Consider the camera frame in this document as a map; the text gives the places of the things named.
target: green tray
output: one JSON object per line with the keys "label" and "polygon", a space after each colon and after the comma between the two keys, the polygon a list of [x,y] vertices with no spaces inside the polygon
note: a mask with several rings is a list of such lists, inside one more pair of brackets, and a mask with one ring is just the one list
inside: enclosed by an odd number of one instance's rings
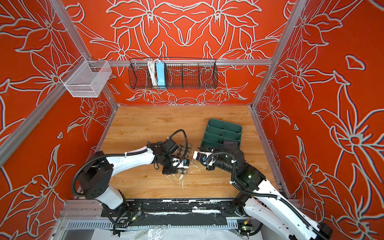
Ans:
{"label": "green tray", "polygon": [[217,119],[209,119],[203,141],[202,147],[215,147],[223,149],[224,141],[237,142],[240,147],[241,135],[243,133],[243,127],[231,122],[225,122]]}

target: wire basket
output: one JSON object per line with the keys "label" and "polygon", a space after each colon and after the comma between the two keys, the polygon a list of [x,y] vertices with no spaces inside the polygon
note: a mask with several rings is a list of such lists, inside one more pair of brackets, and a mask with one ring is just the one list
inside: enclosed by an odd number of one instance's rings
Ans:
{"label": "wire basket", "polygon": [[63,81],[73,97],[97,98],[112,74],[108,61],[101,68],[90,68],[87,61],[78,63],[74,73]]}
{"label": "wire basket", "polygon": [[153,86],[148,70],[148,60],[130,59],[129,85],[133,89],[215,89],[218,73],[215,59],[164,58],[165,86]]}

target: wooden tabletop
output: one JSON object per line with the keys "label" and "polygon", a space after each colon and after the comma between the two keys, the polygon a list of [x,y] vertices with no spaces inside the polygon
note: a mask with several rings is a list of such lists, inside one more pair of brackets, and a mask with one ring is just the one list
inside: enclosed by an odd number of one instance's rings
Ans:
{"label": "wooden tabletop", "polygon": [[[174,131],[184,129],[193,154],[200,147],[210,118],[243,127],[241,150],[245,160],[276,187],[247,106],[122,106],[101,150],[105,154],[132,151],[144,147],[147,141],[165,141]],[[182,133],[172,139],[179,144]],[[218,168],[207,171],[196,160],[191,160],[189,172],[184,175],[163,175],[161,170],[162,166],[155,170],[153,164],[138,166],[112,177],[110,185],[127,198],[219,198],[238,194],[229,184],[229,172]]]}

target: floral wallpaper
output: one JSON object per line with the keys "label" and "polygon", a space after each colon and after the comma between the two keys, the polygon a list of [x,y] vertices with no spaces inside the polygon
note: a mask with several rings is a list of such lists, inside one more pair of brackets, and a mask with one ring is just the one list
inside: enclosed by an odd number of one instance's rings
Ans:
{"label": "floral wallpaper", "polygon": [[382,22],[382,1],[308,1],[257,105],[290,194],[333,239],[384,235]]}
{"label": "floral wallpaper", "polygon": [[48,0],[0,3],[0,145],[80,56]]}
{"label": "floral wallpaper", "polygon": [[[0,144],[80,57],[47,0],[0,3]],[[0,168],[0,239],[48,239],[69,182],[112,114],[99,98],[66,92]]]}
{"label": "floral wallpaper", "polygon": [[[294,0],[63,0],[95,60],[271,58]],[[126,67],[108,86],[121,105],[249,104],[266,66],[220,67],[216,90],[134,90]]]}

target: black wire basket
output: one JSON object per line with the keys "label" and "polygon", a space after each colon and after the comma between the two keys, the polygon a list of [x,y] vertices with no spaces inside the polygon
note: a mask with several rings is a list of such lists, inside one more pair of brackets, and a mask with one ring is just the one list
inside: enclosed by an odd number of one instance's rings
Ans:
{"label": "black wire basket", "polygon": [[133,89],[215,89],[218,74],[215,59],[160,58],[164,63],[165,86],[154,86],[148,70],[148,60],[131,58],[128,68],[129,86]]}

